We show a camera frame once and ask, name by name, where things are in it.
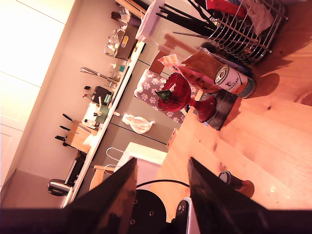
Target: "white cloth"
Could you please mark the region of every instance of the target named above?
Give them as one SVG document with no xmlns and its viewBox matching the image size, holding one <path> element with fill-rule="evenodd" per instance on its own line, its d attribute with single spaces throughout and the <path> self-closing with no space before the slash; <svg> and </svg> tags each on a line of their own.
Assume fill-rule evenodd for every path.
<svg viewBox="0 0 312 234">
<path fill-rule="evenodd" d="M 264 4 L 254 0 L 243 0 L 242 5 L 246 9 L 249 9 L 251 6 L 250 11 L 247 10 L 247 12 L 253 22 L 254 33 L 256 35 L 259 35 L 262 31 L 272 25 L 274 18 Z"/>
<path fill-rule="evenodd" d="M 122 118 L 122 122 L 124 122 L 127 125 L 130 125 L 131 128 L 139 134 L 144 134 L 147 131 L 149 131 L 152 127 L 152 125 L 155 123 L 155 121 L 147 121 L 143 117 L 134 117 L 133 115 L 125 114 Z"/>
</svg>

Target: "white wall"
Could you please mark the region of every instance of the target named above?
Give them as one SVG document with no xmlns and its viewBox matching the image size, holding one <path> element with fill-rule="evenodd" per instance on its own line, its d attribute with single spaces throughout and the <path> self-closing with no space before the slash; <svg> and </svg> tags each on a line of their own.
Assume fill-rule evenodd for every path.
<svg viewBox="0 0 312 234">
<path fill-rule="evenodd" d="M 66 135 L 59 125 L 71 126 L 62 113 L 82 119 L 88 106 L 88 100 L 82 98 L 85 85 L 94 89 L 97 85 L 108 84 L 102 78 L 79 72 L 80 67 L 89 67 L 108 76 L 109 63 L 121 62 L 104 55 L 110 32 L 119 27 L 110 19 L 113 10 L 118 11 L 113 0 L 82 1 L 22 150 L 19 170 L 49 179 L 66 178 L 77 150 L 63 147 L 54 136 Z M 46 186 L 37 189 L 47 191 Z"/>
</svg>

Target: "black cable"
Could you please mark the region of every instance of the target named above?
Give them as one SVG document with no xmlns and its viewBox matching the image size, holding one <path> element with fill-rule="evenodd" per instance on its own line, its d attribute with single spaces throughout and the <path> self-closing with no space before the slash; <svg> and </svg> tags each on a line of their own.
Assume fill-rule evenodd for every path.
<svg viewBox="0 0 312 234">
<path fill-rule="evenodd" d="M 182 184 L 188 188 L 190 187 L 188 184 L 186 184 L 182 181 L 174 180 L 174 179 L 157 179 L 157 180 L 151 180 L 151 181 L 139 184 L 136 186 L 136 188 L 142 187 L 142 186 L 147 185 L 147 184 L 157 183 L 157 182 L 172 182 L 172 183 Z"/>
</svg>

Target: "kitchen cabinet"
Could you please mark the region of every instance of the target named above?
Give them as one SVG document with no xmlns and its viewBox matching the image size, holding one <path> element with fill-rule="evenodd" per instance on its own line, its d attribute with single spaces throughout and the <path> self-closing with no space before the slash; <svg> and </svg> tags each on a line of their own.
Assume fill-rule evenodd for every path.
<svg viewBox="0 0 312 234">
<path fill-rule="evenodd" d="M 17 0 L 63 24 L 67 22 L 75 0 Z"/>
<path fill-rule="evenodd" d="M 91 162 L 90 166 L 94 167 L 94 165 L 105 166 L 107 164 L 117 164 L 117 161 L 106 156 L 106 150 L 110 147 L 114 147 L 116 149 L 124 151 L 130 142 L 144 145 L 146 147 L 160 150 L 163 152 L 167 152 L 166 144 L 160 143 L 156 140 L 150 139 L 143 135 L 134 133 L 127 129 L 121 128 L 114 124 L 109 123 L 105 135 L 97 149 L 97 152 Z M 109 155 L 120 159 L 122 156 L 121 152 L 116 150 L 110 150 Z"/>
<path fill-rule="evenodd" d="M 1 124 L 24 131 L 40 88 L 0 72 Z"/>
<path fill-rule="evenodd" d="M 157 140 L 163 144 L 167 144 L 174 128 L 180 128 L 181 125 L 134 96 L 134 90 L 137 88 L 137 83 L 141 79 L 145 69 L 149 69 L 149 66 L 140 61 L 136 63 L 136 66 L 132 72 L 132 77 L 121 97 L 116 111 L 122 116 L 124 114 L 129 114 L 134 116 L 141 116 L 146 118 L 148 121 L 155 121 L 156 123 L 151 127 L 151 129 L 143 135 Z M 165 73 L 162 73 L 161 75 L 165 78 L 168 78 L 168 75 Z M 122 122 L 121 117 L 113 116 L 111 123 L 129 129 L 133 132 L 131 126 Z"/>
<path fill-rule="evenodd" d="M 10 177 L 8 175 L 11 162 L 14 158 L 16 149 L 19 145 L 21 136 L 23 134 L 22 131 L 10 128 L 1 124 L 1 178 L 0 178 L 0 186 L 4 185 L 5 179 Z"/>
<path fill-rule="evenodd" d="M 0 72 L 41 87 L 64 24 L 18 1 L 0 3 Z"/>
</svg>

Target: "wooden table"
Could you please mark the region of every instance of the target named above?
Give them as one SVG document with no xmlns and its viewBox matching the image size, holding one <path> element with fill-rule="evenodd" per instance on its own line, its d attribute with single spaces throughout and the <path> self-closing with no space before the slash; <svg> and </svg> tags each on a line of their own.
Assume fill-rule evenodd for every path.
<svg viewBox="0 0 312 234">
<path fill-rule="evenodd" d="M 312 90 L 312 1 L 289 7 L 273 54 L 254 66 L 258 87 L 238 100 L 221 131 L 187 114 L 156 179 L 188 183 L 191 156 L 218 175 L 224 166 L 251 180 L 253 200 L 269 209 L 312 208 L 312 107 L 296 103 Z M 189 189 L 156 183 L 151 191 L 165 204 L 167 221 Z"/>
</svg>

